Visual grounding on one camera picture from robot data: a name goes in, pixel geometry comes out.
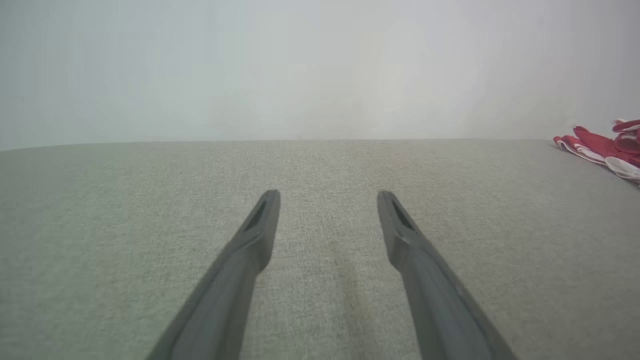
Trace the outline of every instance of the gray table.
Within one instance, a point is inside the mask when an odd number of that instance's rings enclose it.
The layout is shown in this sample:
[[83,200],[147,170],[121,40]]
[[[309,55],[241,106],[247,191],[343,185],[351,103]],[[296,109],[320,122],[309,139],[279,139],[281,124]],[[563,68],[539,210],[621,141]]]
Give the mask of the gray table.
[[640,354],[640,191],[552,142],[0,152],[0,358],[145,357],[260,194],[282,193],[243,359],[419,357],[393,191],[521,359]]

